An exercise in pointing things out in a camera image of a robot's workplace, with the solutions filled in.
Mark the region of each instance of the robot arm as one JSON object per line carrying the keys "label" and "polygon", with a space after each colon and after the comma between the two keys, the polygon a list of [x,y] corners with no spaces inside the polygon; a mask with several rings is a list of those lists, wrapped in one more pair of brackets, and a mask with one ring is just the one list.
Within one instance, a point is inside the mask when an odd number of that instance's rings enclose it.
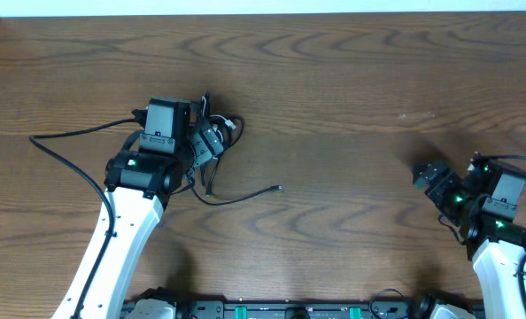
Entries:
{"label": "robot arm", "polygon": [[[190,112],[197,114],[197,122],[189,132]],[[194,103],[154,97],[146,111],[134,115],[144,131],[129,136],[106,166],[105,196],[114,219],[109,220],[103,203],[88,249],[53,318],[119,318],[139,256],[171,194],[191,169],[224,150]],[[129,150],[137,139],[139,151]]]}
{"label": "robot arm", "polygon": [[[121,306],[139,256],[164,211],[159,198],[144,198],[142,191],[118,187],[105,194],[117,218],[114,229],[116,235],[112,237],[86,294],[80,313],[82,318],[120,318]],[[74,313],[107,229],[108,215],[102,204],[88,249],[53,318],[70,318]]]}
{"label": "robot arm", "polygon": [[517,276],[519,261],[525,255],[519,246],[500,240],[486,240],[474,254],[474,271],[482,286],[487,318],[524,318]]}
{"label": "robot arm", "polygon": [[[461,179],[444,162],[413,169],[414,185],[456,227],[473,262],[483,292],[487,318],[524,318],[518,282],[519,262],[526,255],[526,229],[515,225],[517,201],[526,173],[518,167],[480,156]],[[526,291],[526,263],[524,264]]]}

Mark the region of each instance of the table surface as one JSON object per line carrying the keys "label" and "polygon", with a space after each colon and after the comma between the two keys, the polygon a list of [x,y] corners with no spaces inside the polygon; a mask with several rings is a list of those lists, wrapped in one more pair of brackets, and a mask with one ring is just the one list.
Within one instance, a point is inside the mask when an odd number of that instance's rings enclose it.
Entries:
{"label": "table surface", "polygon": [[[215,112],[246,120],[216,197],[284,192],[216,207],[172,197],[128,297],[162,285],[230,300],[358,300],[388,287],[481,298],[410,168],[526,155],[526,13],[3,19],[0,317],[54,312],[100,206],[27,137],[207,89]],[[45,143],[101,183],[133,129]],[[519,204],[526,226],[526,187]]]}

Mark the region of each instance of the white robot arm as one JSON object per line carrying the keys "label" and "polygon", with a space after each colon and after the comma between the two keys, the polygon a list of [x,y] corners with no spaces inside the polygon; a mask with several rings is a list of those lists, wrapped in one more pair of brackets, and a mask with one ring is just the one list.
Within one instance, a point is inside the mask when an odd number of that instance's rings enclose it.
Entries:
{"label": "white robot arm", "polygon": [[[190,110],[197,114],[197,123],[189,134]],[[170,196],[181,186],[185,174],[190,186],[194,185],[191,169],[223,152],[211,123],[201,115],[198,105],[191,102],[155,97],[147,112],[135,110],[134,115],[144,131],[132,134],[121,151],[108,162],[105,193],[79,168],[35,139],[73,136],[132,120],[79,132],[31,136],[31,142],[37,147],[91,181],[111,206],[110,210],[102,204],[89,247],[53,318],[120,318],[143,247],[159,223]],[[130,151],[137,139],[139,152]],[[522,298],[521,287],[526,292],[526,263],[523,272],[519,271],[519,263],[523,257],[526,260],[526,229],[513,224],[513,219],[526,174],[518,167],[479,154],[474,157],[469,171],[462,180],[445,163],[438,161],[432,166],[415,167],[414,184],[418,188],[429,185],[427,196],[450,222],[460,227],[464,239],[461,243],[467,247],[468,259],[473,261],[482,286],[486,318],[524,318],[526,300]],[[253,196],[281,188],[272,186]],[[149,310],[134,311],[126,318],[175,319],[176,316],[174,305],[162,300],[140,300],[136,309],[143,307]],[[362,319],[361,311],[353,309],[349,311],[350,318]],[[395,315],[389,311],[391,309],[385,310],[384,315]],[[371,315],[380,318],[382,314]],[[431,319],[469,319],[470,316],[473,317],[463,309],[444,303],[426,307],[421,314],[422,318]],[[236,314],[236,318],[247,319],[244,317]]]}
{"label": "white robot arm", "polygon": [[516,275],[525,253],[523,247],[502,240],[498,243],[485,240],[477,249],[473,264],[482,286],[486,318],[526,317]]}
{"label": "white robot arm", "polygon": [[[115,213],[116,235],[112,237],[86,293],[81,318],[120,318],[121,306],[143,247],[164,211],[159,198],[144,198],[142,191],[118,187],[105,194]],[[73,315],[104,242],[108,222],[107,211],[102,205],[88,249],[53,318],[66,319]]]}

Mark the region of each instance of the green terminal block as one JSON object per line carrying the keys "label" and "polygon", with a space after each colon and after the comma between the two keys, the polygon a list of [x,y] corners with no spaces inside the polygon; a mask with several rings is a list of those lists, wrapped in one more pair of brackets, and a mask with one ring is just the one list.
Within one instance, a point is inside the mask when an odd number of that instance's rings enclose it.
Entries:
{"label": "green terminal block", "polygon": [[247,319],[247,307],[236,307],[236,319]]}
{"label": "green terminal block", "polygon": [[350,319],[361,319],[361,308],[360,307],[350,308]]}

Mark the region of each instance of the wire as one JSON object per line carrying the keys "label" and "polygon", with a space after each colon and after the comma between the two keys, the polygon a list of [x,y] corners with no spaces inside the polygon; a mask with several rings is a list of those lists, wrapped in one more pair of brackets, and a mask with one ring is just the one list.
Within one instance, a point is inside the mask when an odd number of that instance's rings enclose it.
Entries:
{"label": "wire", "polygon": [[216,161],[216,166],[213,168],[213,171],[212,171],[212,176],[210,176],[210,180],[208,181],[208,184],[206,185],[206,196],[208,197],[212,196],[212,183],[213,183],[214,177],[216,177],[216,172],[218,172],[218,167],[220,166],[222,155],[223,154],[221,154],[218,157],[218,160]]}
{"label": "wire", "polygon": [[100,248],[99,253],[97,254],[96,261],[94,261],[94,265],[92,266],[92,269],[89,272],[88,279],[86,280],[86,283],[84,284],[82,291],[80,293],[80,298],[78,299],[78,303],[76,304],[76,308],[74,309],[74,314],[72,318],[80,318],[80,312],[82,308],[84,307],[84,300],[86,299],[86,295],[88,294],[88,290],[90,285],[92,284],[92,280],[94,279],[94,276],[96,275],[97,268],[99,267],[100,262],[104,258],[105,250],[107,249],[108,244],[110,243],[110,240],[112,239],[112,236],[115,236],[113,233],[113,229],[115,226],[115,217],[113,214],[112,205],[110,204],[110,201],[105,196],[105,193],[102,191],[100,186],[94,181],[88,174],[86,174],[83,170],[75,166],[71,161],[68,159],[65,159],[64,157],[58,155],[54,151],[51,151],[49,148],[44,146],[43,144],[39,143],[37,139],[49,139],[49,138],[59,138],[59,137],[67,137],[67,136],[78,136],[82,134],[87,134],[91,132],[96,132],[100,129],[109,128],[115,125],[123,124],[123,123],[130,123],[135,122],[135,119],[126,119],[126,120],[120,120],[120,121],[114,121],[108,124],[100,125],[95,128],[88,128],[83,130],[78,130],[74,132],[66,132],[66,133],[60,133],[60,134],[48,134],[48,135],[32,135],[29,137],[29,141],[36,146],[41,151],[49,154],[52,158],[55,160],[58,160],[59,162],[63,163],[70,169],[72,169],[76,174],[78,174],[80,177],[82,177],[86,182],[92,186],[94,191],[96,191],[97,195],[102,199],[102,202],[104,203],[105,210],[107,210],[107,215],[109,219],[109,225],[108,229],[105,232],[105,239],[102,243],[102,247]]}
{"label": "wire", "polygon": [[440,216],[438,216],[438,222],[440,222],[440,225],[446,226],[452,232],[452,234],[454,235],[458,243],[460,243],[460,245],[465,245],[466,241],[465,240],[460,241],[460,237],[458,237],[458,232],[452,226],[442,222],[443,217],[445,217],[443,214],[440,214]]}
{"label": "wire", "polygon": [[210,117],[219,117],[219,118],[221,118],[224,121],[228,120],[228,119],[226,119],[225,117],[223,117],[222,115],[219,115],[219,114],[212,114],[212,115],[210,115]]}
{"label": "wire", "polygon": [[[371,315],[373,315],[377,319],[381,319],[381,317],[379,315],[377,315],[377,313],[375,311],[373,311],[373,302],[374,302],[375,299],[377,299],[379,296],[381,296],[382,294],[384,294],[386,292],[395,292],[395,293],[398,293],[398,295],[401,296],[401,298],[403,298],[403,299],[405,298],[405,296],[403,296],[403,294],[400,291],[398,291],[397,289],[395,289],[395,288],[387,288],[387,289],[383,289],[380,292],[378,292],[374,296],[374,298],[372,298],[371,301],[369,301],[369,312],[371,313]],[[408,318],[409,308],[410,307],[407,307],[407,309],[406,309],[406,315],[400,317],[399,319]]]}
{"label": "wire", "polygon": [[142,129],[138,129],[137,131],[131,133],[128,138],[126,138],[125,142],[123,143],[123,145],[121,146],[121,150],[122,151],[128,151],[131,146],[133,146],[133,144],[135,143],[135,141],[137,141],[137,139],[139,138],[139,136],[143,133],[143,130]]}
{"label": "wire", "polygon": [[[223,117],[221,115],[217,115],[216,117],[221,117],[222,119],[226,119],[225,117]],[[242,118],[241,116],[238,116],[238,115],[231,115],[231,116],[228,116],[227,120],[228,121],[233,121],[233,120],[240,121],[242,127],[239,130],[239,134],[234,139],[230,128],[228,126],[226,126],[225,123],[221,126],[226,131],[226,133],[228,133],[228,139],[224,139],[225,140],[225,143],[224,143],[225,149],[224,149],[224,151],[227,151],[230,147],[235,145],[237,143],[237,141],[239,141],[239,139],[244,134],[244,118]],[[221,153],[217,157],[218,161],[216,162],[216,166],[214,167],[214,169],[212,171],[212,175],[211,175],[210,180],[208,182],[205,181],[205,170],[207,168],[207,165],[205,165],[205,166],[200,168],[200,182],[202,183],[202,186],[206,187],[206,193],[205,194],[206,194],[207,197],[212,196],[213,180],[216,177],[216,173],[218,172],[218,167],[220,166],[221,157],[223,155],[224,155],[224,153]]]}
{"label": "wire", "polygon": [[218,133],[218,135],[220,136],[220,141],[224,143],[224,135],[221,133],[221,131],[218,129],[216,133]]}
{"label": "wire", "polygon": [[526,314],[526,289],[525,289],[525,275],[526,272],[524,271],[526,263],[526,254],[521,258],[521,261],[519,261],[519,268],[517,269],[517,276],[519,279],[519,291],[521,291],[521,300],[522,300],[522,306],[525,309]]}
{"label": "wire", "polygon": [[185,192],[185,191],[189,190],[190,187],[191,187],[190,185],[186,185],[186,186],[182,187],[181,189],[179,189],[178,191],[175,191],[174,193],[172,193],[171,196],[176,195],[176,194],[180,194],[182,192]]}
{"label": "wire", "polygon": [[202,97],[202,116],[204,116],[204,112],[206,110],[206,98],[205,97]]}
{"label": "wire", "polygon": [[480,156],[476,161],[481,160],[526,160],[526,156],[523,155],[491,155],[491,156]]}
{"label": "wire", "polygon": [[201,201],[202,203],[204,203],[206,205],[209,205],[209,206],[224,206],[224,205],[229,205],[229,204],[235,204],[237,202],[244,201],[244,200],[249,199],[249,198],[254,198],[254,197],[256,197],[258,195],[261,195],[263,193],[266,193],[266,192],[281,191],[282,190],[282,186],[281,185],[274,185],[274,186],[271,186],[271,187],[267,187],[264,190],[256,191],[256,192],[252,193],[251,195],[248,195],[248,196],[246,196],[244,198],[234,199],[234,200],[220,202],[220,203],[211,203],[209,201],[205,201],[203,198],[200,197],[200,195],[198,195],[198,193],[194,189],[194,179],[191,178],[190,176],[188,178],[188,183],[190,185],[190,190],[194,193],[194,196],[196,196],[196,198],[199,201]]}

